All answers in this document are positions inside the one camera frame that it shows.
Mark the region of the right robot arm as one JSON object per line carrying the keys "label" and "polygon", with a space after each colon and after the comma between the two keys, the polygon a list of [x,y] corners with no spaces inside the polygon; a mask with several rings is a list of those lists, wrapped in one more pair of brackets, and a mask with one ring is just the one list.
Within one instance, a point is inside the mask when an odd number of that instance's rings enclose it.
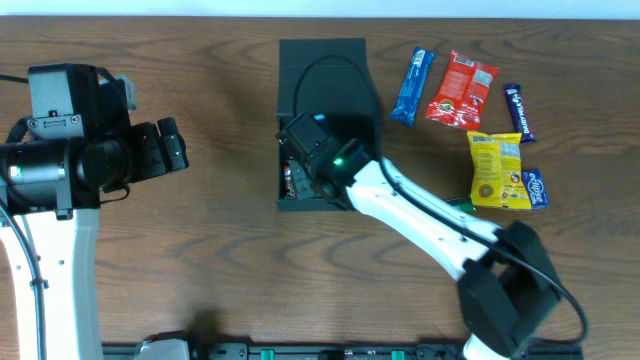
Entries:
{"label": "right robot arm", "polygon": [[280,123],[276,138],[326,202],[370,216],[404,236],[454,280],[471,336],[466,359],[516,359],[561,299],[539,236],[515,221],[476,218],[422,189],[365,140],[336,136],[308,113]]}

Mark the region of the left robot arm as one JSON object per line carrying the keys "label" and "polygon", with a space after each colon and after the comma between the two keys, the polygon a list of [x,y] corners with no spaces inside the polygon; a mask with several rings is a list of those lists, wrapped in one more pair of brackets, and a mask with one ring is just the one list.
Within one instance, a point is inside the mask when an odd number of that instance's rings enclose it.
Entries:
{"label": "left robot arm", "polygon": [[132,124],[134,85],[90,65],[34,66],[32,112],[1,146],[1,241],[19,355],[100,359],[95,254],[100,208],[132,184],[188,167],[176,122]]}

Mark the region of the Haribo gummy candy bag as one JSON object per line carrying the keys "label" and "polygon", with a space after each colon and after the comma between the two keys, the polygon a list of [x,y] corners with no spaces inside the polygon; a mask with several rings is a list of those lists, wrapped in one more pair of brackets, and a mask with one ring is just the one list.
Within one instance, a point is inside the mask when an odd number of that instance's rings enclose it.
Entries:
{"label": "Haribo gummy candy bag", "polygon": [[283,177],[285,181],[285,197],[290,199],[297,198],[296,176],[298,174],[299,165],[295,160],[287,160],[283,165]]}

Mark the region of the red snack bag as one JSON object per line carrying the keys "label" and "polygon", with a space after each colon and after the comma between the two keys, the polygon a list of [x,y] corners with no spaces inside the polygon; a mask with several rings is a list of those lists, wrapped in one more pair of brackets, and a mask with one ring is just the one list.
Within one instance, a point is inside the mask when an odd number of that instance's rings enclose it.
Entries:
{"label": "red snack bag", "polygon": [[425,117],[465,131],[477,131],[491,85],[500,71],[499,67],[452,50],[442,82]]}

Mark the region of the dark green gift box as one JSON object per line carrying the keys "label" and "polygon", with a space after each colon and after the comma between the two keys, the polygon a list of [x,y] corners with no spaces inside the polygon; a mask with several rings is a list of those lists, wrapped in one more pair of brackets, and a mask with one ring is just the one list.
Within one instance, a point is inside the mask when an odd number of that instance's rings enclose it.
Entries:
{"label": "dark green gift box", "polygon": [[[366,40],[282,39],[279,42],[279,84],[277,122],[281,129],[295,115],[303,112],[323,114],[320,122],[340,141],[359,138],[374,143],[374,107],[370,96],[371,75],[367,66]],[[285,150],[278,149],[278,210],[347,211],[346,201],[330,203],[322,197],[308,200],[285,197],[283,165],[289,160]]]}

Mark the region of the yellow snack bag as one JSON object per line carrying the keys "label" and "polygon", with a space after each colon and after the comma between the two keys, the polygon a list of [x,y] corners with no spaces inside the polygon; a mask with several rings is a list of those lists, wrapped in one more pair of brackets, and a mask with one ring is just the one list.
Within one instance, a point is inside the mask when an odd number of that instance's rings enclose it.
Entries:
{"label": "yellow snack bag", "polygon": [[531,210],[522,176],[520,133],[468,131],[474,167],[470,198],[474,206]]}

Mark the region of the blue cookie packet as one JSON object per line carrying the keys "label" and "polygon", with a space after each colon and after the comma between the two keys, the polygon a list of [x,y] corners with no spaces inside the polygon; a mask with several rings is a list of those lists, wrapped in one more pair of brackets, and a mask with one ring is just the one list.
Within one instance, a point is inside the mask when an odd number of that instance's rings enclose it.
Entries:
{"label": "blue cookie packet", "polygon": [[422,91],[435,59],[436,55],[429,50],[419,47],[414,49],[395,106],[390,114],[392,121],[399,121],[408,127],[414,126]]}

